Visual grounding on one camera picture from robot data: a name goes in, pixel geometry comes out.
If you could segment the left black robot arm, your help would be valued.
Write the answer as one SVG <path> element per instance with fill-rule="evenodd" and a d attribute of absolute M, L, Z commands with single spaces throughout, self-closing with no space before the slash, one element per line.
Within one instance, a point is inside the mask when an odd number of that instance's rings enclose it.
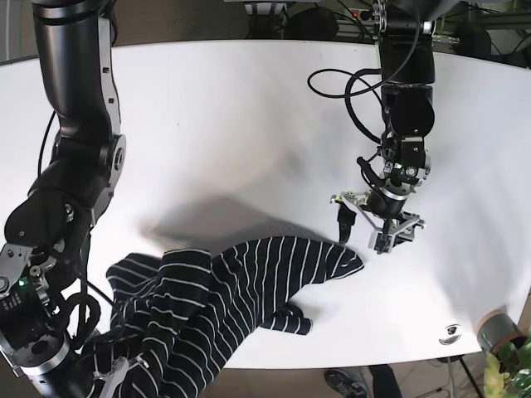
<path fill-rule="evenodd" d="M 382 170 L 373 169 L 371 158 L 358 158 L 367 191 L 342 192 L 331 200 L 339 205 L 341 244 L 348 242 L 356 217 L 362 216 L 373 229 L 369 248 L 388 254 L 397 245 L 413 241 L 416 229 L 425 225 L 419 215 L 403 207 L 431 172 L 425 138 L 435 123 L 432 35 L 436 23 L 418 1 L 376 1 L 373 25 L 380 66 L 349 75 L 339 97 L 356 128 L 377 145 L 373 158 L 382 159 Z M 353 98 L 368 92 L 376 95 L 381 107 L 384 130 L 380 135 L 371 133 L 353 108 Z"/>

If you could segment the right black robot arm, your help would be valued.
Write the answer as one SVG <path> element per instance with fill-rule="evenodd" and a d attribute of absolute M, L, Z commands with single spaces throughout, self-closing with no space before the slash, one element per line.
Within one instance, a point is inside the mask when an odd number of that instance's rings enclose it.
<path fill-rule="evenodd" d="M 111 1 L 35 1 L 51 161 L 8 217 L 1 251 L 1 353 L 43 397 L 109 396 L 79 351 L 100 320 L 86 271 L 90 233 L 124 166 L 112 71 Z"/>

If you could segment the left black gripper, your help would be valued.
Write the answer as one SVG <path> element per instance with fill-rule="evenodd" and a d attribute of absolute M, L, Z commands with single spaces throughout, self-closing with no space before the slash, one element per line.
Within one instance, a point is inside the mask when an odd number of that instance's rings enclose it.
<path fill-rule="evenodd" d="M 338 205 L 339 244 L 348 243 L 358 217 L 372 228 L 368 248 L 380 255 L 414 241 L 416 229 L 424 228 L 425 221 L 403 210 L 410 193 L 409 185 L 403 183 L 397 187 L 386 179 L 381 186 L 371 183 L 365 192 L 348 191 L 331 196 L 330 201 Z"/>

